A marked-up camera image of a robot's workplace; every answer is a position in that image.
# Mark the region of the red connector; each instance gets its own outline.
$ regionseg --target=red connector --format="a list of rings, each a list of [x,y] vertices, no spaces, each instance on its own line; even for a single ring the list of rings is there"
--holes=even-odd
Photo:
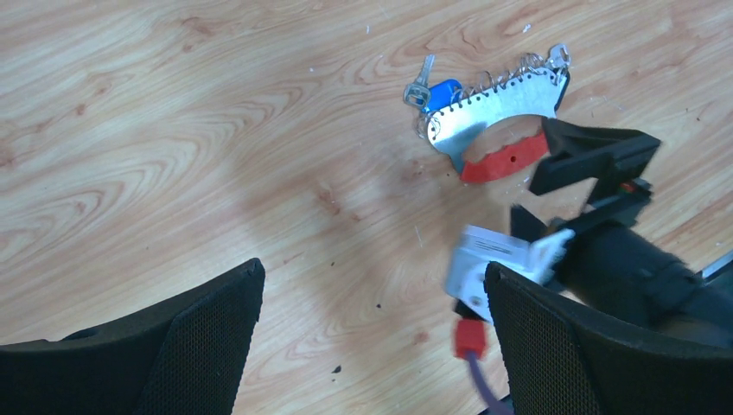
[[[481,320],[462,318],[456,325],[456,357],[466,359],[466,353],[474,352],[481,359],[486,352],[486,330]]]

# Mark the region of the metal bracket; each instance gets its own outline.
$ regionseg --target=metal bracket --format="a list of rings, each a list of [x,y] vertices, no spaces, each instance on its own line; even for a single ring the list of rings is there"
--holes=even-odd
[[[465,165],[463,152],[488,127],[519,115],[555,118],[555,106],[570,80],[567,73],[539,69],[523,80],[509,80],[505,89],[477,93],[435,112],[427,123],[428,142],[447,154],[457,172]]]
[[[453,251],[445,291],[487,322],[494,323],[483,287],[488,263],[499,262],[530,281],[544,285],[552,280],[552,266],[563,258],[565,243],[574,236],[572,230],[563,229],[530,244],[503,233],[468,226]]]

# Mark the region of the spiral wire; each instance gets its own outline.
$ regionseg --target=spiral wire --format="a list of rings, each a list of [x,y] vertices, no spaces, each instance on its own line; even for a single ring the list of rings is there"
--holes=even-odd
[[[523,54],[519,58],[519,65],[513,71],[505,70],[496,78],[489,71],[483,71],[481,72],[481,77],[479,78],[479,83],[477,85],[455,90],[451,97],[450,105],[446,108],[448,108],[448,111],[452,112],[454,111],[454,105],[458,106],[458,108],[463,108],[462,101],[464,99],[468,99],[467,103],[471,104],[471,98],[476,95],[481,94],[488,97],[489,91],[498,93],[500,89],[506,90],[507,84],[512,80],[522,82],[528,74],[545,75],[551,70],[552,67],[550,62],[539,54]],[[560,78],[562,78],[566,72],[567,67],[560,68],[557,76],[551,76],[551,82],[554,85],[557,85]],[[440,131],[440,122],[433,117],[437,112],[444,115],[444,108],[421,113],[417,118],[415,129],[420,138],[428,138],[428,129],[435,132],[435,135]]]

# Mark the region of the cable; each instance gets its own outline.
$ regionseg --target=cable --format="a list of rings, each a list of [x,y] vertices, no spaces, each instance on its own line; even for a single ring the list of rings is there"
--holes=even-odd
[[[476,389],[479,391],[484,402],[486,402],[486,405],[488,405],[488,410],[492,413],[496,413],[497,415],[513,415],[514,411],[509,409],[507,404],[499,401],[496,396],[494,396],[494,393],[491,392],[491,388],[488,387],[486,380],[483,379],[483,373],[481,373],[476,353],[467,352],[466,360],[468,361],[468,367],[471,370],[471,377],[474,379]]]

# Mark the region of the metal plate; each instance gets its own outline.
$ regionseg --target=metal plate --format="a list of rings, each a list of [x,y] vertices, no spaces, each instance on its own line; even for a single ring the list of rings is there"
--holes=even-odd
[[[542,68],[522,80],[509,80],[496,92],[487,89],[435,112],[427,124],[428,141],[463,172],[463,152],[491,125],[519,115],[555,118],[555,105],[570,79],[559,73]]]

